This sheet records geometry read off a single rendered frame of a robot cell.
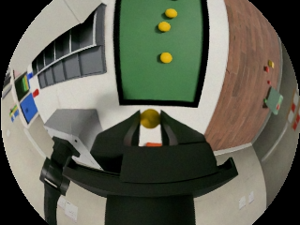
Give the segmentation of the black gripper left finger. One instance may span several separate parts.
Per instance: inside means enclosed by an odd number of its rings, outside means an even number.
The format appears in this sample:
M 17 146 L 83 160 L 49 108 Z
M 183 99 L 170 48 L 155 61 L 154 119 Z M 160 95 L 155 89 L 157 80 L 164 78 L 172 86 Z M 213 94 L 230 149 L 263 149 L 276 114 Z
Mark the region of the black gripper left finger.
M 122 145 L 140 145 L 141 110 L 129 118 L 109 127 L 97 134 L 94 143 L 120 143 Z

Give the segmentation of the blue plug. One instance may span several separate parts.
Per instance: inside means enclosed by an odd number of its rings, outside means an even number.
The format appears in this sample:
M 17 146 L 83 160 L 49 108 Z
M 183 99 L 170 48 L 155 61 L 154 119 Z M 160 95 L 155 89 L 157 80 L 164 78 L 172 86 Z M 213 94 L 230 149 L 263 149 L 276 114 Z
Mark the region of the blue plug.
M 33 78 L 33 73 L 32 72 L 28 74 L 28 79 L 30 80 L 31 78 Z

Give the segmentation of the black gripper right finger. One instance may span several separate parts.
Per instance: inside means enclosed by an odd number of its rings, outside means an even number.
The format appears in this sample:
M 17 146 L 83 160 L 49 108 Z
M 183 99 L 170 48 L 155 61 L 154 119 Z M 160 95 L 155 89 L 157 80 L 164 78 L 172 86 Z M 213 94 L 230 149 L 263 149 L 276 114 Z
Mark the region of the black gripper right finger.
M 160 139 L 161 145 L 207 143 L 201 132 L 174 119 L 163 110 L 160 110 Z

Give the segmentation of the green tray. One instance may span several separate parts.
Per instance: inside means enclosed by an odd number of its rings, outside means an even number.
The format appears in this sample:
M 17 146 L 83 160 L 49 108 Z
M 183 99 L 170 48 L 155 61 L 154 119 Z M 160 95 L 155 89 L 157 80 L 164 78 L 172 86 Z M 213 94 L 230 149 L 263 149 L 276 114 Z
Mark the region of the green tray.
M 176 17 L 165 11 L 173 9 Z M 158 29 L 162 22 L 171 28 Z M 115 0 L 113 55 L 120 106 L 198 108 L 207 70 L 207 0 Z M 160 61 L 169 53 L 172 61 Z

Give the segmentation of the yellow marble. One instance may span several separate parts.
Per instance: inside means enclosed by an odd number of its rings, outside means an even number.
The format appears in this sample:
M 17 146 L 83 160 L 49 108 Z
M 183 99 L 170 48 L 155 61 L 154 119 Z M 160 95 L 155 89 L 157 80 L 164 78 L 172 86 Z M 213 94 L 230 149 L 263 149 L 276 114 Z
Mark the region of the yellow marble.
M 164 53 L 161 54 L 160 60 L 163 63 L 169 63 L 172 60 L 172 56 L 168 52 L 164 52 Z
M 158 25 L 158 29 L 162 32 L 167 32 L 170 30 L 170 25 L 167 23 L 167 22 L 161 22 L 159 25 Z
M 165 12 L 165 14 L 169 18 L 174 18 L 177 15 L 176 11 L 173 10 L 173 9 L 167 9 L 166 12 Z
M 154 129 L 160 124 L 160 114 L 155 109 L 146 109 L 141 113 L 141 124 L 144 128 Z

